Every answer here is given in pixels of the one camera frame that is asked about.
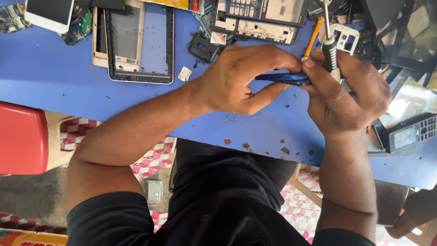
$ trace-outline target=hand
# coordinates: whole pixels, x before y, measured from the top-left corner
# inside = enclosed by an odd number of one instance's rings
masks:
[[[302,69],[313,86],[303,86],[309,93],[308,114],[328,139],[351,138],[365,133],[373,120],[387,111],[392,99],[389,85],[370,64],[345,52],[337,52],[337,63],[349,94],[323,68],[325,58],[320,49],[311,52]]]
[[[259,74],[273,69],[300,72],[299,60],[275,45],[228,46],[197,80],[208,111],[252,115],[274,101],[290,85],[272,83],[253,94],[247,85]]]

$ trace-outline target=fingernail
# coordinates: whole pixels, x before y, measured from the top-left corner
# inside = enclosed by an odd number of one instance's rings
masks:
[[[306,60],[303,62],[303,65],[307,68],[311,68],[315,65],[315,63],[312,60]]]

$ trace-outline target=blue table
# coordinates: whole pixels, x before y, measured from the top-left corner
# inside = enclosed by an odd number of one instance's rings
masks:
[[[6,0],[2,4],[15,2]],[[299,30],[293,46],[280,47],[300,58],[312,33],[310,24],[307,21]],[[186,47],[192,39],[190,32],[195,32],[198,26],[191,12],[175,10],[175,80],[171,85],[110,80],[106,68],[91,62],[91,39],[67,46],[55,32],[38,26],[0,34],[0,100],[105,121],[183,85],[185,82],[176,78],[182,66],[193,70],[190,79],[202,75],[208,66],[199,63],[193,69],[196,58]],[[263,43],[249,40],[241,45]],[[250,83],[254,92],[265,85],[265,81]],[[214,112],[187,122],[169,135],[242,151],[248,151],[243,147],[247,143],[249,150],[258,154],[319,166],[324,139],[307,114],[308,101],[305,91],[292,87],[253,116]],[[224,143],[226,138],[232,141],[228,145]],[[419,144],[412,156],[371,158],[375,178],[432,188],[437,183],[435,146],[437,138]],[[289,155],[281,150],[283,147],[290,151]]]

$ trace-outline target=white smartphone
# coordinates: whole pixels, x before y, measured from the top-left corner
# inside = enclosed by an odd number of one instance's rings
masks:
[[[68,32],[74,0],[26,0],[24,19],[58,33]]]

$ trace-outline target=black and white screwdriver handle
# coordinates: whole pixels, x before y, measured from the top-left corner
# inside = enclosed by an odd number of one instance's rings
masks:
[[[326,70],[340,83],[340,69],[337,67],[337,42],[335,42],[334,35],[323,42],[322,52],[326,60]]]

